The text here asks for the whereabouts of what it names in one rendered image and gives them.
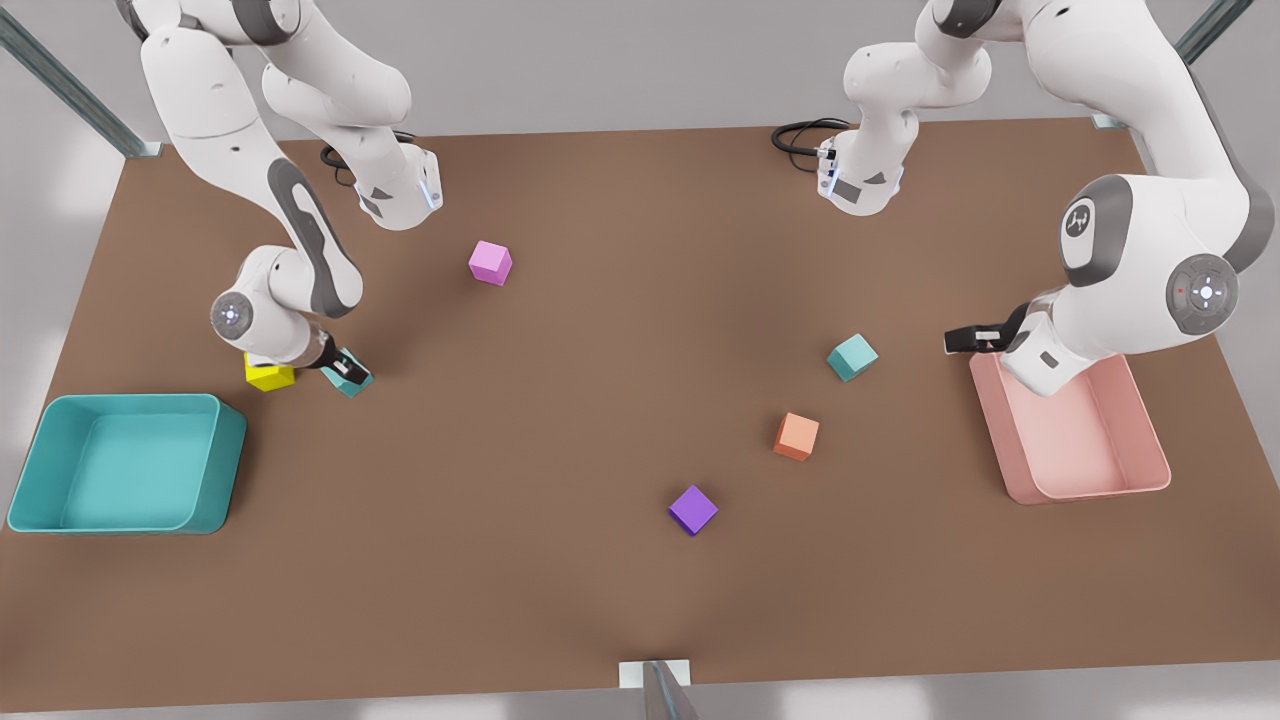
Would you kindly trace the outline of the teal blue cube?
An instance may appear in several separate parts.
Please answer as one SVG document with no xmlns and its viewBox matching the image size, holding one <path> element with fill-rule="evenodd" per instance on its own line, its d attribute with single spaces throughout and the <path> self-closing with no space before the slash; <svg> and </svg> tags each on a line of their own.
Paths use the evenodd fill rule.
<svg viewBox="0 0 1280 720">
<path fill-rule="evenodd" d="M 860 375 L 879 357 L 863 334 L 854 334 L 835 346 L 826 361 L 842 382 Z"/>
<path fill-rule="evenodd" d="M 321 373 L 348 398 L 353 398 L 375 379 L 374 374 L 347 348 L 339 348 L 333 361 L 321 366 Z"/>
</svg>

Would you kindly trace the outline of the yellow cube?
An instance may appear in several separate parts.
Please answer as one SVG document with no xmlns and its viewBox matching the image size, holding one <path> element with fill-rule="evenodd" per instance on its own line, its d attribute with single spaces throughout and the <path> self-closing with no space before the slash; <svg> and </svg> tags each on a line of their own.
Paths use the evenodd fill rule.
<svg viewBox="0 0 1280 720">
<path fill-rule="evenodd" d="M 270 392 L 294 384 L 294 368 L 273 364 L 262 356 L 243 354 L 244 380 L 256 389 Z"/>
</svg>

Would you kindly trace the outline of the pink rectangular tray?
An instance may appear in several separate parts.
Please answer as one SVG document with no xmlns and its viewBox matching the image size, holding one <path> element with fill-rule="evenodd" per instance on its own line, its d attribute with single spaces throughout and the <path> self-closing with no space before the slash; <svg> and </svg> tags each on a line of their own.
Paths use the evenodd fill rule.
<svg viewBox="0 0 1280 720">
<path fill-rule="evenodd" d="M 969 361 L 1007 495 L 1020 505 L 1160 491 L 1171 470 L 1124 356 L 1039 397 L 997 354 Z"/>
</svg>

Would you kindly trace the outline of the pink cube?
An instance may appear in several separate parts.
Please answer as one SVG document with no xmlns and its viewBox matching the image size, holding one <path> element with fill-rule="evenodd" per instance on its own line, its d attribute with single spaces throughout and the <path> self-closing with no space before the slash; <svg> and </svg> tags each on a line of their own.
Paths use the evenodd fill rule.
<svg viewBox="0 0 1280 720">
<path fill-rule="evenodd" d="M 503 245 L 477 241 L 468 259 L 468 269 L 475 279 L 503 286 L 513 265 L 509 249 Z"/>
</svg>

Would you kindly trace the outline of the orange cube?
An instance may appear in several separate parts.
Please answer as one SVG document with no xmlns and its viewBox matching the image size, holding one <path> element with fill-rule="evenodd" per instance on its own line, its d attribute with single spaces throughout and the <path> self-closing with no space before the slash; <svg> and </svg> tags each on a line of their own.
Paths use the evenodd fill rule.
<svg viewBox="0 0 1280 720">
<path fill-rule="evenodd" d="M 820 423 L 810 418 L 786 413 L 773 443 L 773 451 L 796 461 L 805 461 L 813 454 Z"/>
</svg>

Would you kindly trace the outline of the teal rectangular tray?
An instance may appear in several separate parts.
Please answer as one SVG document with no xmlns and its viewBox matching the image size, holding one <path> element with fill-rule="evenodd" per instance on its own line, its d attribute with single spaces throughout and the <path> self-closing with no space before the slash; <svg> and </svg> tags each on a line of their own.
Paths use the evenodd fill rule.
<svg viewBox="0 0 1280 720">
<path fill-rule="evenodd" d="M 68 395 L 44 410 L 8 525 L 59 536 L 211 534 L 247 432 L 212 395 Z"/>
</svg>

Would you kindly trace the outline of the purple cube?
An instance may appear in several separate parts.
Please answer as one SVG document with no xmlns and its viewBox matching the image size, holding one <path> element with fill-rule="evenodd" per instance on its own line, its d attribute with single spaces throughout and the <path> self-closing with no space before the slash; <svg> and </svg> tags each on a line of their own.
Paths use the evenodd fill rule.
<svg viewBox="0 0 1280 720">
<path fill-rule="evenodd" d="M 686 488 L 668 506 L 668 514 L 689 536 L 696 536 L 718 511 L 717 505 L 698 486 Z"/>
</svg>

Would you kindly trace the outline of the silver frame post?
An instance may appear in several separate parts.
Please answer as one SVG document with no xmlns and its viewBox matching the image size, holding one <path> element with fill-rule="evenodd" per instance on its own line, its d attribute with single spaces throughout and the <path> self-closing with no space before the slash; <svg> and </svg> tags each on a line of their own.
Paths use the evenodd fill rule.
<svg viewBox="0 0 1280 720">
<path fill-rule="evenodd" d="M 700 720 L 686 692 L 691 684 L 687 659 L 618 664 L 620 688 L 643 691 L 644 720 Z"/>
<path fill-rule="evenodd" d="M 1139 50 L 1152 50 L 1165 59 L 1178 55 L 1190 67 L 1253 4 L 1254 0 L 1079 0 L 1071 6 L 1082 13 L 1082 28 L 1089 22 L 1092 29 L 1107 38 L 1135 40 Z M 1167 49 L 1156 49 L 1161 42 L 1156 17 L 1170 8 L 1199 13 Z"/>
<path fill-rule="evenodd" d="M 127 159 L 157 158 L 160 142 L 143 141 L 9 10 L 0 6 L 0 47 Z"/>
</svg>

